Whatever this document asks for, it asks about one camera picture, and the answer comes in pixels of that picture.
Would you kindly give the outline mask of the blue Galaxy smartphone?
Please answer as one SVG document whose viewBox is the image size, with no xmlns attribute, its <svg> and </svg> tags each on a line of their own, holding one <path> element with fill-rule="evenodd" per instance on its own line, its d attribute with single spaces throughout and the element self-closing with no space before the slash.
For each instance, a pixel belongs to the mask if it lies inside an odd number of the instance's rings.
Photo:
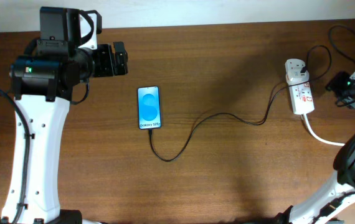
<svg viewBox="0 0 355 224">
<path fill-rule="evenodd" d="M 159 88 L 138 88 L 138 122 L 140 129 L 157 129 L 162 126 Z"/>
</svg>

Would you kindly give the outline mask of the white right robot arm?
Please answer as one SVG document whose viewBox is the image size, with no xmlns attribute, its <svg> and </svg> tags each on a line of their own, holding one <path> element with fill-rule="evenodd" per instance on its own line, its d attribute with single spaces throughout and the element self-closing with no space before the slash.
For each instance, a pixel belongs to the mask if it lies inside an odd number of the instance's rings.
<svg viewBox="0 0 355 224">
<path fill-rule="evenodd" d="M 270 223 L 329 223 L 355 203 L 355 135 L 338 152 L 330 179 L 309 199 L 288 207 Z"/>
</svg>

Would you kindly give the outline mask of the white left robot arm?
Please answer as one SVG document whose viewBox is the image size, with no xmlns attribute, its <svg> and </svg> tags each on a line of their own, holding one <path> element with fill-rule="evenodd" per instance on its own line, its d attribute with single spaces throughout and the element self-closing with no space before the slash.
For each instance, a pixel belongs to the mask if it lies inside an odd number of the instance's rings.
<svg viewBox="0 0 355 224">
<path fill-rule="evenodd" d="M 16 114 L 12 177 L 0 224 L 83 224 L 79 210 L 61 208 L 60 144 L 73 88 L 92 78 L 128 73 L 122 42 L 99 44 L 102 16 L 95 10 L 42 7 L 40 35 L 11 65 L 9 91 Z"/>
</svg>

